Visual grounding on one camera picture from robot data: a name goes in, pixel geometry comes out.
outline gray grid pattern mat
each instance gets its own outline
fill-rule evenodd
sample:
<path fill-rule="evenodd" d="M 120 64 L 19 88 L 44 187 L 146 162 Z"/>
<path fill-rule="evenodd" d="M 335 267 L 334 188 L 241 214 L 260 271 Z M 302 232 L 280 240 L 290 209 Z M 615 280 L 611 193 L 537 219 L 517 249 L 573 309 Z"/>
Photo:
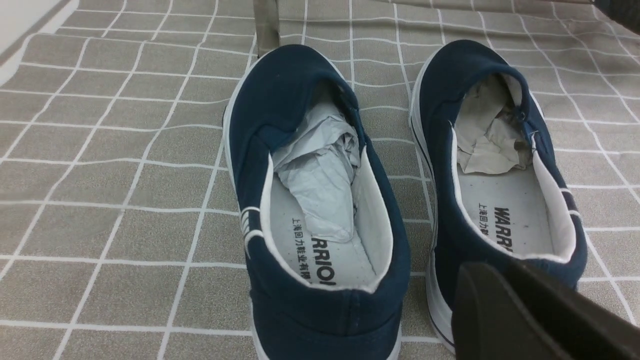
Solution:
<path fill-rule="evenodd" d="M 471 38 L 522 71 L 589 236 L 579 290 L 640 318 L 640 38 L 592 6 L 280 0 L 283 43 L 334 61 L 413 252 L 401 359 L 427 321 L 433 184 L 408 129 L 423 61 Z M 255 359 L 222 111 L 256 60 L 251 0 L 80 0 L 0 87 L 1 359 Z"/>

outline white insole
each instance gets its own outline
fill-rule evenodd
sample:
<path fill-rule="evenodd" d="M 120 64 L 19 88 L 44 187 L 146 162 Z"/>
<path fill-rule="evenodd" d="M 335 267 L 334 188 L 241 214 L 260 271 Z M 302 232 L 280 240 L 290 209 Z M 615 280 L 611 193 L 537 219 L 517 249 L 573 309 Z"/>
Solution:
<path fill-rule="evenodd" d="M 554 254 L 547 203 L 533 167 L 499 175 L 464 174 L 462 202 L 473 223 L 515 254 Z"/>
<path fill-rule="evenodd" d="M 359 239 L 335 243 L 311 238 L 298 201 L 278 176 L 271 189 L 271 232 L 287 264 L 312 284 L 358 286 L 376 277 Z"/>

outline white tissue paper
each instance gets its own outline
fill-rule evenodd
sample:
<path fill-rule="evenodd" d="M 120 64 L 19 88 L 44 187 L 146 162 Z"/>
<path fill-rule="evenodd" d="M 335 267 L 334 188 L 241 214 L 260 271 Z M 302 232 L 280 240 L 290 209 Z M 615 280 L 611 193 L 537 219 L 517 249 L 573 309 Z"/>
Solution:
<path fill-rule="evenodd" d="M 358 136 L 325 92 L 307 111 L 274 171 L 305 214 L 311 236 L 346 243 L 357 237 L 351 183 L 360 166 Z"/>
<path fill-rule="evenodd" d="M 503 110 L 509 97 L 495 76 L 478 83 L 465 97 L 454 125 L 463 173 L 502 174 L 531 163 L 521 132 Z"/>

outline white grid line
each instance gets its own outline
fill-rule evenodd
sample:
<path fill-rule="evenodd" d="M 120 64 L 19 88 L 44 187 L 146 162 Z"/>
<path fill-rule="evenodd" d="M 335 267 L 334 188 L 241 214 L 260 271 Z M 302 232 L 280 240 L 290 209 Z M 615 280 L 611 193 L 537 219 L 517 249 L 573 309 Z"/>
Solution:
<path fill-rule="evenodd" d="M 513 9 L 514 9 L 514 13 L 515 13 L 515 3 L 514 3 L 514 0 L 511 0 L 511 4 L 512 4 L 512 7 L 513 7 Z M 526 24 L 525 24 L 524 19 L 522 18 L 522 16 L 519 16 L 519 18 L 520 18 L 520 22 L 522 23 L 522 27 L 525 29 L 525 31 L 527 31 L 527 27 L 526 27 Z M 538 43 L 535 41 L 535 39 L 533 39 L 533 37 L 532 37 L 532 36 L 530 36 L 530 35 L 529 35 L 529 38 L 530 38 L 530 39 L 531 39 L 531 41 L 533 42 L 534 46 L 535 46 L 538 50 L 540 50 L 540 49 L 539 49 L 539 47 L 538 47 Z M 545 59 L 549 62 L 549 64 L 551 64 L 551 66 L 555 67 L 555 63 L 554 63 L 554 62 L 549 58 L 549 56 L 548 56 L 544 51 L 540 50 L 540 53 L 545 57 Z M 581 112 L 580 108 L 578 107 L 577 103 L 575 102 L 575 100 L 573 99 L 573 97 L 572 97 L 571 95 L 569 95 L 569 94 L 566 92 L 566 89 L 564 88 L 564 85 L 563 85 L 563 82 L 562 82 L 562 80 L 561 80 L 561 78 L 560 78 L 560 74 L 559 74 L 558 70 L 557 70 L 557 69 L 554 69 L 554 71 L 555 71 L 555 73 L 556 73 L 556 78 L 557 78 L 557 80 L 558 80 L 558 83 L 559 83 L 559 85 L 560 85 L 560 88 L 561 88 L 561 89 L 562 89 L 562 91 L 566 94 L 567 98 L 569 98 L 569 100 L 572 102 L 573 107 L 575 108 L 576 112 L 579 114 L 580 118 L 581 118 L 582 120 L 584 120 L 584 116 L 582 115 L 582 112 Z M 591 127 L 589 126 L 589 124 L 588 124 L 588 123 L 584 122 L 584 126 L 585 126 L 585 127 L 587 128 L 587 130 L 588 130 L 589 132 L 591 132 L 591 134 L 593 135 L 593 138 L 594 138 L 594 140 L 595 140 L 595 142 L 596 142 L 596 144 L 597 144 L 598 148 L 602 151 L 602 154 L 603 154 L 603 155 L 605 156 L 605 158 L 607 159 L 607 162 L 609 162 L 609 164 L 611 165 L 611 167 L 614 169 L 614 171 L 616 171 L 616 173 L 618 174 L 618 176 L 620 177 L 620 179 L 625 183 L 625 185 L 627 185 L 627 186 L 628 186 L 628 185 L 629 185 L 629 183 L 627 182 L 627 180 L 622 176 L 622 174 L 620 173 L 620 171 L 615 167 L 615 165 L 614 165 L 614 164 L 613 164 L 613 162 L 611 161 L 610 157 L 609 157 L 609 156 L 604 152 L 604 148 L 603 148 L 603 147 L 602 147 L 602 145 L 600 144 L 600 140 L 598 139 L 598 136 L 596 135 L 596 133 L 591 129 Z M 635 192 L 633 191 L 633 189 L 629 188 L 629 191 L 630 191 L 630 192 L 632 192 L 632 194 L 636 195 L 636 197 L 637 197 L 637 194 L 635 194 Z M 602 271 L 604 272 L 604 274 L 605 274 L 605 275 L 607 275 L 607 277 L 608 277 L 608 278 L 611 278 L 611 272 L 609 271 L 609 269 L 607 269 L 607 267 L 606 267 L 605 263 L 604 263 L 604 262 L 602 262 L 602 261 L 599 261 L 599 262 L 598 262 L 598 264 L 599 264 L 599 265 L 600 265 L 600 267 L 602 268 Z M 622 291 L 620 290 L 620 287 L 618 286 L 618 284 L 617 284 L 614 280 L 612 280 L 612 279 L 611 279 L 611 280 L 610 280 L 610 282 L 611 282 L 611 285 L 613 286 L 613 288 L 614 288 L 614 290 L 615 290 L 615 292 L 616 292 L 616 294 L 617 294 L 618 298 L 620 299 L 620 302 L 622 303 L 623 307 L 625 308 L 625 311 L 627 312 L 627 316 L 628 316 L 628 318 L 629 318 L 630 322 L 631 322 L 632 324 L 634 324 L 634 325 L 635 325 L 635 324 L 636 324 L 636 320 L 635 320 L 635 318 L 634 318 L 634 314 L 633 314 L 633 312 L 631 311 L 631 308 L 629 307 L 629 304 L 628 304 L 627 300 L 626 300 L 626 299 L 625 299 L 625 297 L 623 296 Z"/>
<path fill-rule="evenodd" d="M 394 18 L 398 19 L 398 9 L 397 9 L 397 5 L 393 4 L 394 7 Z M 412 91 L 411 91 L 411 85 L 409 85 L 409 79 L 406 75 L 406 68 L 404 67 L 404 58 L 403 58 L 403 54 L 402 54 L 402 47 L 400 46 L 400 25 L 399 22 L 396 21 L 396 47 L 397 47 L 397 52 L 398 52 L 398 60 L 400 61 L 400 69 L 402 70 L 402 76 L 404 78 L 404 85 L 406 87 L 406 94 L 407 94 L 407 99 L 411 99 L 412 97 Z M 415 153 L 415 159 L 416 162 L 418 163 L 418 170 L 419 170 L 419 174 L 420 174 L 420 185 L 422 187 L 422 192 L 423 192 L 423 196 L 424 196 L 424 200 L 426 201 L 426 207 L 427 207 L 427 217 L 429 219 L 429 222 L 431 224 L 433 224 L 433 222 L 435 221 L 433 218 L 433 210 L 431 209 L 432 203 L 431 203 L 431 199 L 429 198 L 429 188 L 427 186 L 427 177 L 424 174 L 424 167 L 422 166 L 422 156 L 420 155 L 420 153 L 418 152 L 418 148 L 416 146 L 413 146 L 413 151 Z"/>
<path fill-rule="evenodd" d="M 12 255 L 0 254 L 0 260 L 12 258 Z M 185 267 L 190 268 L 232 268 L 238 270 L 246 270 L 246 264 L 240 263 L 220 263 L 220 262 L 188 262 L 188 261 L 169 261 L 169 260 L 130 260 L 130 259 L 93 259 L 78 257 L 61 257 L 61 256 L 34 256 L 34 255 L 18 255 L 15 257 L 17 261 L 42 261 L 48 263 L 85 263 L 103 265 L 122 265 L 122 266 L 140 266 L 140 267 Z M 411 272 L 411 277 L 425 277 L 425 272 Z M 640 276 L 612 276 L 612 277 L 582 277 L 579 282 L 610 282 L 614 281 L 631 281 L 640 282 Z"/>
<path fill-rule="evenodd" d="M 55 323 L 55 322 L 32 322 L 21 320 L 0 320 L 0 326 L 7 327 L 33 327 L 39 329 L 62 329 L 62 330 L 89 330 L 89 331 L 118 331 L 118 332 L 169 332 L 170 334 L 196 334 L 210 336 L 251 336 L 249 330 L 225 330 L 225 329 L 198 329 L 194 327 L 162 327 L 162 326 L 139 326 L 139 325 L 96 325 L 88 323 Z M 403 336 L 403 343 L 439 343 L 437 338 L 429 336 Z"/>
<path fill-rule="evenodd" d="M 218 6 L 220 5 L 220 2 L 218 0 L 216 0 L 216 4 L 213 10 L 213 15 L 211 16 L 211 21 L 209 23 L 209 27 L 207 29 L 210 29 L 211 26 L 213 26 L 213 23 L 215 21 L 216 15 L 218 14 Z M 205 34 L 202 37 L 202 41 L 200 42 L 201 44 L 204 44 L 204 42 L 207 40 L 207 35 Z M 189 73 L 193 72 L 193 69 L 195 68 L 196 65 L 196 60 L 198 58 L 198 49 L 196 49 L 196 51 L 193 54 L 193 60 L 191 62 L 191 68 L 189 70 Z M 247 61 L 247 65 L 246 67 L 248 68 L 249 65 L 251 64 L 251 56 L 249 56 L 249 59 Z M 218 152 L 216 155 L 216 166 L 220 165 L 220 159 L 222 157 L 222 151 L 223 151 L 223 143 L 224 143 L 224 139 L 221 139 L 220 144 L 218 144 Z M 196 252 L 196 248 L 198 246 L 198 240 L 200 238 L 200 230 L 202 229 L 202 223 L 204 222 L 204 216 L 205 216 L 205 210 L 207 207 L 207 204 L 209 203 L 209 198 L 211 197 L 211 192 L 213 190 L 213 186 L 216 182 L 216 177 L 218 176 L 218 170 L 217 168 L 215 168 L 212 172 L 211 172 L 211 176 L 209 178 L 209 184 L 207 185 L 207 190 L 205 192 L 204 195 L 204 199 L 202 200 L 202 206 L 200 209 L 200 213 L 198 214 L 198 220 L 196 223 L 196 228 L 195 231 L 193 233 L 193 238 L 191 240 L 191 247 L 189 248 L 189 254 L 187 255 L 187 263 L 184 265 L 184 268 L 182 269 L 182 275 L 180 276 L 180 281 L 178 283 L 178 288 L 175 292 L 174 298 L 173 298 L 173 304 L 171 306 L 171 311 L 169 312 L 169 318 L 167 319 L 167 328 L 170 328 L 173 326 L 173 321 L 175 319 L 175 315 L 178 312 L 178 305 L 180 304 L 180 300 L 182 299 L 182 292 L 184 291 L 184 287 L 187 283 L 187 277 L 189 276 L 189 269 L 191 268 L 191 263 L 193 262 L 193 255 Z M 163 360 L 164 359 L 164 353 L 166 352 L 166 346 L 169 343 L 169 336 L 170 336 L 171 332 L 169 330 L 164 332 L 163 338 L 162 338 L 162 342 L 160 344 L 160 349 L 158 350 L 158 355 L 157 358 L 158 360 Z"/>
<path fill-rule="evenodd" d="M 83 56 L 84 56 L 84 52 L 86 51 L 86 46 L 89 43 L 89 39 L 86 39 L 83 43 L 82 49 L 80 50 L 80 54 L 78 55 L 78 61 L 76 63 L 76 65 L 79 67 L 80 63 L 82 62 Z M 42 110 L 40 110 L 32 119 L 31 122 L 35 122 L 35 120 L 44 112 L 46 111 L 46 109 L 49 107 L 49 105 L 51 104 L 51 102 L 53 101 L 53 99 L 55 98 L 56 94 L 60 92 L 60 90 L 62 90 L 62 88 L 64 88 L 69 81 L 71 81 L 71 78 L 74 76 L 75 72 L 71 72 L 71 74 L 69 74 L 69 76 L 67 77 L 67 79 L 65 80 L 65 82 L 60 85 L 60 87 L 58 88 L 58 91 L 54 94 L 51 95 L 51 97 L 49 98 L 49 100 L 45 103 L 44 107 L 42 108 Z M 20 142 L 20 140 L 22 139 L 22 137 L 24 136 L 24 134 L 27 132 L 27 130 L 29 129 L 29 125 L 25 126 L 25 128 L 20 132 L 20 134 L 18 135 L 18 137 L 16 137 L 16 139 L 13 141 L 13 143 L 11 144 L 11 146 L 9 146 L 9 149 L 6 151 L 6 153 L 3 156 L 4 158 L 7 158 L 11 152 L 14 150 L 14 148 L 18 145 L 18 143 Z M 47 195 L 45 196 L 45 201 L 49 200 L 51 198 L 51 195 L 53 194 L 53 191 L 55 190 L 55 188 L 62 182 L 62 180 L 64 180 L 64 178 L 67 176 L 67 174 L 69 172 L 71 172 L 72 166 L 69 166 L 67 168 L 67 171 L 65 172 L 65 174 L 56 182 L 54 183 L 53 187 L 49 190 L 49 192 L 47 193 Z M 20 242 L 17 246 L 17 248 L 15 249 L 15 252 L 13 253 L 13 255 L 17 255 L 20 254 L 20 251 L 22 250 L 22 247 L 24 246 L 24 244 L 27 242 L 27 239 L 31 233 L 31 231 L 33 230 L 33 228 L 35 227 L 36 223 L 38 222 L 38 219 L 40 218 L 40 215 L 42 214 L 42 211 L 44 210 L 44 205 L 40 205 L 40 207 L 38 208 L 38 211 L 36 212 L 36 215 L 33 217 L 33 219 L 31 220 L 31 223 L 29 224 L 29 227 L 27 228 L 24 236 L 20 239 Z M 4 268 L 2 269 L 2 271 L 0 271 L 0 281 L 2 281 L 3 277 L 6 275 L 7 271 L 9 271 L 9 269 L 11 268 L 11 265 L 13 264 L 13 260 L 9 260 L 9 262 L 7 262 L 7 264 L 5 264 Z"/>
<path fill-rule="evenodd" d="M 318 21 L 318 20 L 309 20 L 308 22 L 322 22 L 322 21 Z M 326 20 L 326 22 L 332 22 L 335 23 L 335 20 Z M 402 20 L 399 19 L 399 22 L 408 22 L 407 20 Z M 461 25 L 457 25 L 457 24 L 448 24 L 445 22 L 425 22 L 425 24 L 440 24 L 441 26 L 441 30 L 444 31 L 444 25 L 448 25 L 452 28 L 463 28 L 463 29 L 472 29 L 472 30 L 478 30 L 478 31 L 482 31 L 481 28 L 477 28 L 477 27 L 473 27 L 473 26 L 461 26 Z M 93 30 L 101 30 L 101 29 L 96 29 L 96 28 L 85 28 L 87 31 L 93 31 Z M 152 33 L 153 31 L 151 30 L 128 30 L 128 29 L 111 29 L 110 31 L 121 31 L 121 32 L 132 32 L 132 33 Z M 197 31 L 170 31 L 170 30 L 161 30 L 160 33 L 180 33 L 180 34 L 202 34 L 201 32 L 197 32 Z M 491 34 L 491 33 L 496 33 L 498 35 L 506 35 L 506 34 L 513 34 L 513 32 L 510 31 L 506 31 L 506 32 L 495 32 L 494 30 L 487 30 L 487 34 Z M 230 34 L 230 33 L 210 33 L 211 35 L 220 35 L 220 36 L 229 36 L 229 37 L 249 37 L 250 35 L 238 35 L 238 34 Z M 570 35 L 566 35 L 566 34 L 544 34 L 544 33 L 537 33 L 534 35 L 552 35 L 552 36 L 557 36 L 557 37 L 571 37 Z M 63 34 L 63 35 L 53 35 L 53 36 L 64 36 L 64 37 L 81 37 L 79 35 L 68 35 L 68 34 Z M 295 33 L 295 34 L 286 34 L 286 35 L 281 35 L 280 38 L 292 38 L 292 37 L 301 37 L 302 34 L 299 33 Z M 376 38 L 376 37 L 360 37 L 360 38 L 353 38 L 353 39 L 342 39 L 342 40 L 333 40 L 333 39 L 328 39 L 328 38 L 319 38 L 319 37 L 312 37 L 309 35 L 305 35 L 306 38 L 312 39 L 312 40 L 317 40 L 317 41 L 322 41 L 322 42 L 329 42 L 329 43 L 344 43 L 344 42 L 350 42 L 350 41 L 363 41 L 363 40 L 368 40 L 368 41 L 378 41 L 378 42 L 386 42 L 388 44 L 395 44 L 394 41 L 388 40 L 388 39 L 384 39 L 384 38 Z M 102 38 L 103 40 L 113 40 L 113 41 L 124 41 L 124 42 L 139 42 L 136 40 L 126 40 L 126 39 L 111 39 L 111 38 Z M 176 47 L 187 47 L 187 48 L 191 48 L 194 49 L 195 46 L 193 45 L 179 45 L 179 44 L 169 44 L 169 43 L 162 43 L 162 42 L 154 42 L 154 44 L 159 44 L 159 45 L 169 45 L 169 46 L 176 46 Z M 407 46 L 415 46 L 415 47 L 437 47 L 437 46 L 441 46 L 440 44 L 417 44 L 417 43 L 410 43 L 410 42 L 401 42 L 401 45 L 407 45 Z M 224 49 L 215 49 L 215 48 L 206 48 L 203 47 L 203 50 L 206 51 L 218 51 L 218 52 L 223 52 L 223 53 L 232 53 L 232 54 L 241 54 L 238 51 L 231 51 L 231 50 L 224 50 Z M 500 47 L 496 47 L 494 48 L 494 50 L 498 51 L 498 52 L 502 52 L 502 51 L 513 51 L 513 52 L 520 52 L 520 53 L 537 53 L 538 50 L 537 49 L 515 49 L 515 48 L 500 48 Z M 540 51 L 544 51 L 544 52 L 550 52 L 550 53 L 563 53 L 566 51 L 570 51 L 570 50 L 580 50 L 580 51 L 585 51 L 585 48 L 583 47 L 565 47 L 564 49 L 540 49 Z M 597 54 L 602 54 L 602 55 L 607 55 L 607 56 L 615 56 L 615 57 L 622 57 L 622 58 L 633 58 L 633 59 L 637 59 L 640 58 L 640 56 L 636 56 L 636 55 L 630 55 L 630 54 L 626 54 L 626 53 L 610 53 L 607 51 L 602 51 L 602 50 L 598 50 L 598 49 L 590 49 L 590 51 L 592 53 L 597 53 Z"/>
<path fill-rule="evenodd" d="M 140 63 L 140 58 L 142 56 L 142 51 L 145 47 L 145 42 L 141 43 L 139 48 L 138 48 L 138 54 L 136 56 L 136 60 L 134 62 L 133 68 L 131 71 L 133 71 L 134 69 L 136 69 L 138 67 L 138 64 Z M 120 89 L 118 89 L 118 92 L 116 93 L 116 97 L 118 95 L 120 95 L 122 93 L 122 91 L 124 90 L 125 86 L 127 86 L 129 80 L 133 77 L 133 73 L 130 73 L 127 78 L 125 79 L 125 81 L 122 83 L 122 85 L 120 85 Z M 100 119 L 98 120 L 98 123 L 96 123 L 96 126 L 100 125 L 102 123 L 102 121 L 107 117 L 107 115 L 109 114 L 109 112 L 111 111 L 111 108 L 113 107 L 115 101 L 116 101 L 116 97 L 114 97 L 111 102 L 109 102 L 109 105 L 107 105 L 107 109 L 105 110 L 104 114 L 100 117 Z M 74 159 L 74 164 L 71 164 L 68 168 L 68 170 L 65 172 L 65 174 L 62 175 L 61 179 L 51 188 L 51 191 L 47 194 L 45 201 L 49 200 L 51 198 L 51 195 L 53 194 L 53 191 L 55 191 L 55 189 L 58 187 L 58 185 L 62 182 L 62 180 L 64 180 L 70 173 L 71 170 L 74 168 L 75 162 L 77 162 L 80 157 L 82 157 L 84 150 L 86 150 L 87 146 L 89 145 L 89 143 L 91 142 L 91 139 L 93 138 L 94 134 L 96 133 L 97 128 L 93 128 L 91 130 L 91 133 L 89 134 L 89 136 L 87 136 L 87 139 L 83 145 L 83 147 L 80 149 L 80 151 L 78 152 L 76 158 Z M 40 215 L 42 214 L 41 210 L 44 210 L 45 205 L 42 204 L 40 205 L 39 209 L 38 209 L 38 213 L 36 214 L 36 217 L 34 218 L 34 225 L 35 222 L 37 222 L 38 218 L 40 217 Z M 118 218 L 122 218 L 123 213 L 119 214 Z M 115 235 L 115 232 L 112 231 L 112 235 L 109 236 L 109 239 L 111 241 L 113 241 L 113 236 Z M 27 233 L 25 234 L 25 242 L 26 239 L 28 238 L 28 236 L 31 234 L 31 231 L 27 231 Z M 106 257 L 106 252 L 109 249 L 109 246 L 111 245 L 110 241 L 107 241 L 107 244 L 105 245 L 103 251 L 102 251 L 102 258 Z M 19 247 L 16 251 L 16 254 L 19 254 L 19 250 L 22 250 L 22 247 Z M 98 275 L 98 271 L 100 271 L 100 263 L 98 263 L 95 267 L 95 269 L 93 270 L 92 276 L 89 279 L 89 285 L 87 286 L 87 289 L 85 289 L 84 294 L 82 299 L 80 300 L 80 305 L 78 305 L 78 308 L 76 309 L 72 319 L 71 319 L 71 324 L 74 324 L 77 322 L 78 317 L 80 316 L 80 310 L 82 309 L 82 307 L 84 306 L 84 303 L 86 302 L 86 299 L 89 297 L 89 292 L 91 290 L 91 287 L 93 287 L 93 283 L 95 282 L 95 278 Z M 53 357 L 54 360 L 59 360 L 60 356 L 62 356 L 62 352 L 65 349 L 65 346 L 67 344 L 67 341 L 69 340 L 69 337 L 71 336 L 71 330 L 68 330 L 64 337 L 62 338 L 62 341 L 60 342 L 60 345 Z"/>
<path fill-rule="evenodd" d="M 351 67 L 351 88 L 355 90 L 356 88 L 356 70 L 355 63 L 353 62 L 354 54 L 353 54 L 353 1 L 349 0 L 349 66 Z"/>
<path fill-rule="evenodd" d="M 551 9 L 553 10 L 554 16 L 556 16 L 556 18 L 559 21 L 560 19 L 558 18 L 557 14 L 556 14 L 556 5 L 554 3 L 551 3 Z M 622 96 L 620 94 L 620 92 L 618 91 L 618 89 L 615 86 L 613 86 L 613 84 L 611 84 L 611 82 L 609 82 L 609 80 L 604 75 L 602 75 L 602 72 L 600 71 L 600 66 L 598 65 L 598 62 L 593 57 L 593 54 L 591 54 L 591 49 L 589 49 L 587 44 L 585 44 L 584 41 L 581 38 L 579 38 L 575 34 L 573 34 L 563 21 L 560 21 L 560 23 L 562 24 L 563 28 L 566 30 L 567 34 L 569 34 L 574 39 L 578 40 L 582 44 L 582 46 L 584 46 L 584 48 L 587 51 L 587 54 L 589 54 L 589 58 L 591 59 L 591 62 L 593 62 L 593 65 L 596 67 L 596 71 L 598 72 L 598 75 L 600 75 L 600 78 L 602 80 L 604 80 L 604 82 L 607 83 L 607 85 L 611 88 L 611 90 L 613 90 L 616 93 L 616 95 L 620 98 L 620 100 L 622 101 L 622 105 L 624 105 L 625 109 L 629 112 L 631 117 L 634 118 L 634 120 L 636 122 L 640 123 L 640 119 L 638 119 L 638 117 L 633 112 L 633 110 L 631 110 L 631 108 L 629 108 L 629 105 L 627 104 L 627 102 L 625 100 L 625 99 L 628 99 L 628 97 Z"/>
<path fill-rule="evenodd" d="M 158 37 L 158 34 L 160 33 L 160 30 L 164 26 L 164 23 L 166 22 L 167 18 L 169 17 L 169 13 L 171 13 L 172 9 L 173 9 L 173 0 L 169 0 L 169 6 L 166 9 L 166 14 L 164 15 L 164 17 L 160 21 L 160 25 L 158 25 L 158 27 L 156 29 L 156 32 L 154 33 L 154 36 L 151 37 L 150 41 L 154 41 Z"/>
<path fill-rule="evenodd" d="M 343 62 L 349 62 L 350 60 L 334 60 L 334 59 L 329 59 L 331 62 L 334 63 L 343 63 Z M 388 65 L 388 66 L 400 66 L 400 63 L 390 63 L 390 62 L 386 62 L 386 61 L 381 61 L 381 60 L 374 60 L 374 59 L 353 59 L 354 62 L 371 62 L 371 63 L 379 63 L 381 65 Z M 415 63 L 406 63 L 404 66 L 411 66 L 411 65 L 422 65 L 424 62 L 415 62 Z M 62 65 L 49 65 L 49 64 L 41 64 L 41 63 L 32 63 L 32 62 L 20 62 L 20 65 L 23 66 L 30 66 L 30 67 L 41 67 L 41 68 L 45 68 L 45 69 L 62 69 L 62 70 L 73 70 L 74 68 L 71 66 L 62 66 Z M 551 66 L 544 66 L 544 65 L 518 65 L 518 64 L 510 64 L 511 66 L 514 66 L 516 68 L 519 69 L 553 69 L 553 67 Z M 584 71 L 584 70 L 575 70 L 575 69 L 571 69 L 568 67 L 561 67 L 558 66 L 556 67 L 558 70 L 563 70 L 563 71 L 567 71 L 567 72 L 572 72 L 574 74 L 581 74 L 581 75 L 600 75 L 602 74 L 603 76 L 637 76 L 640 77 L 640 74 L 637 73 L 632 73 L 632 72 L 607 72 L 607 73 L 597 73 L 597 72 L 591 72 L 591 71 Z M 128 74 L 129 72 L 126 70 L 108 70 L 108 69 L 96 69 L 96 68 L 90 68 L 90 67 L 81 67 L 78 70 L 82 70 L 82 71 L 90 71 L 90 72 L 107 72 L 107 73 L 114 73 L 114 74 Z M 170 73 L 170 72 L 151 72 L 151 71 L 136 71 L 134 74 L 141 74 L 141 75 L 160 75 L 160 76 L 179 76 L 179 77 L 184 77 L 184 74 L 174 74 L 174 73 Z M 202 74 L 192 74 L 191 75 L 192 78 L 204 78 L 204 79 L 224 79 L 224 80 L 240 80 L 240 78 L 234 78 L 234 77 L 229 77 L 229 76 L 215 76 L 215 75 L 202 75 Z"/>
<path fill-rule="evenodd" d="M 118 19 L 120 18 L 120 16 L 124 13 L 124 9 L 126 7 L 127 7 L 127 0 L 123 0 L 122 1 L 122 8 L 116 14 L 116 16 L 113 18 L 113 21 L 111 21 L 111 24 L 109 24 L 109 26 L 106 29 L 104 29 L 104 32 L 102 33 L 102 35 L 100 37 L 104 38 L 105 36 L 107 36 L 107 34 L 109 33 L 109 30 L 111 29 L 111 27 L 113 27 L 113 24 L 115 24 L 116 21 L 118 21 Z"/>
<path fill-rule="evenodd" d="M 365 83 L 359 83 L 357 81 L 353 82 L 353 85 L 358 85 L 358 86 L 362 86 L 362 87 L 367 87 L 367 88 L 388 88 L 388 87 L 394 87 L 394 86 L 401 86 L 404 83 L 394 83 L 394 84 L 390 84 L 390 85 L 371 85 L 371 84 L 365 84 Z M 50 92 L 36 92 L 36 91 L 29 91 L 29 90 L 13 90 L 13 89 L 0 89 L 0 92 L 7 92 L 7 93 L 12 93 L 12 94 L 31 94 L 31 95 L 52 95 L 52 93 Z M 557 93 L 557 92 L 543 92 L 543 91 L 535 91 L 532 90 L 531 91 L 533 94 L 541 94 L 541 95 L 554 95 L 554 96 L 565 96 L 564 93 Z M 640 97 L 634 97 L 634 96 L 627 96 L 627 95 L 621 95 L 621 96 L 617 96 L 617 95 L 609 95 L 609 94 L 574 94 L 574 93 L 569 93 L 567 92 L 566 95 L 568 96 L 584 96 L 584 97 L 608 97 L 608 98 L 613 98 L 613 99 L 621 99 L 621 100 L 640 100 Z M 113 96 L 109 96 L 109 95 L 86 95 L 86 94 L 57 94 L 56 96 L 67 96 L 67 97 L 89 97 L 89 98 L 93 98 L 93 99 L 113 99 Z M 154 99 L 154 98 L 143 98 L 143 97 L 124 97 L 124 96 L 118 96 L 116 97 L 116 99 L 121 99 L 121 100 L 135 100 L 135 101 L 157 101 L 157 102 L 173 102 L 173 100 L 169 100 L 169 99 Z M 217 104 L 217 103 L 221 103 L 221 102 L 225 102 L 228 101 L 228 99 L 224 99 L 224 100 L 217 100 L 217 101 L 187 101 L 187 100 L 181 100 L 178 103 L 184 103 L 184 104 Z M 405 110 L 408 111 L 408 109 L 406 108 L 399 108 L 396 107 L 400 110 Z"/>

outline navy blue canvas shoe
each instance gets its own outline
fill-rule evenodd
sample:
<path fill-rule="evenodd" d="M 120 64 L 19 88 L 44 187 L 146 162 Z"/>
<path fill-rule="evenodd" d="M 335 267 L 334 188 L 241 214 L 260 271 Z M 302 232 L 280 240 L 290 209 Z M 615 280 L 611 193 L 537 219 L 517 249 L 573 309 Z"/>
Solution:
<path fill-rule="evenodd" d="M 463 262 L 502 270 L 524 259 L 576 287 L 587 258 L 582 220 L 521 73 L 477 42 L 451 42 L 418 76 L 410 126 L 435 182 L 427 300 L 449 350 Z"/>
<path fill-rule="evenodd" d="M 303 45 L 265 54 L 223 138 L 259 359 L 397 359 L 409 245 L 339 71 Z"/>

